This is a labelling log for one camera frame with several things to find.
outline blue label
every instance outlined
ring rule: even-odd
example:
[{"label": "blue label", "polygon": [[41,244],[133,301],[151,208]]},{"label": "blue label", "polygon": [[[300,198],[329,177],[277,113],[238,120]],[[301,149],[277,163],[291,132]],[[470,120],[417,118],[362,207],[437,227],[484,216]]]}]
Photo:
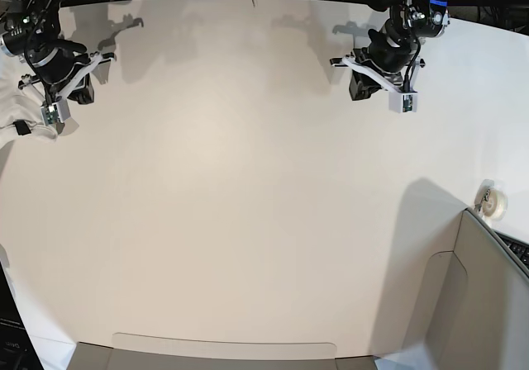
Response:
[{"label": "blue label", "polygon": [[440,7],[446,7],[446,6],[448,5],[448,2],[446,2],[446,1],[430,0],[430,4],[439,5]]}]

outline tape roll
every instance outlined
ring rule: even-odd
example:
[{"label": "tape roll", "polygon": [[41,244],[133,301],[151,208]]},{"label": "tape roll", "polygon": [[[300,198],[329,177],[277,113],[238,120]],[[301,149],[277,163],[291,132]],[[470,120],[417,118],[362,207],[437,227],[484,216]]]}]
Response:
[{"label": "tape roll", "polygon": [[507,196],[496,188],[490,188],[488,201],[483,203],[482,212],[484,216],[491,220],[501,220],[506,210]]}]

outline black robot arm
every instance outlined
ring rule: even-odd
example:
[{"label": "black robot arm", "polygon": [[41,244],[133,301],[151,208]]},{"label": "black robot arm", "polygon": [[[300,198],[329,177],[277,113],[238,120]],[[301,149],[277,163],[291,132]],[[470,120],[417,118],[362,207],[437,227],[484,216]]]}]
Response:
[{"label": "black robot arm", "polygon": [[389,19],[379,31],[369,30],[368,47],[331,59],[335,67],[352,69],[351,99],[369,98],[380,89],[390,92],[390,106],[400,112],[417,110],[413,82],[422,42],[442,35],[449,24],[447,0],[377,0],[373,9],[389,9]]},{"label": "black robot arm", "polygon": [[61,35],[59,9],[65,0],[12,0],[5,17],[5,32],[0,49],[18,56],[34,75],[22,77],[19,88],[41,83],[42,116],[47,125],[69,117],[67,99],[92,103],[90,73],[113,54],[88,54],[83,44],[65,40]]}]

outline white table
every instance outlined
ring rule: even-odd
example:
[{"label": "white table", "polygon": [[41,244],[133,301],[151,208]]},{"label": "white table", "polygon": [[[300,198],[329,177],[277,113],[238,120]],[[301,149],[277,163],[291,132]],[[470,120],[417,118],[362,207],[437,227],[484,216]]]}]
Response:
[{"label": "white table", "polygon": [[[0,244],[31,335],[393,352],[480,183],[529,197],[524,36],[452,21],[423,46],[418,113],[399,115],[385,92],[352,102],[327,65],[353,45],[335,26],[366,45],[384,23],[365,6],[149,0],[61,19],[95,50],[126,14],[145,27],[116,36],[96,102],[71,105],[78,130],[19,140],[2,172]],[[523,231],[514,214],[504,229]]]}]

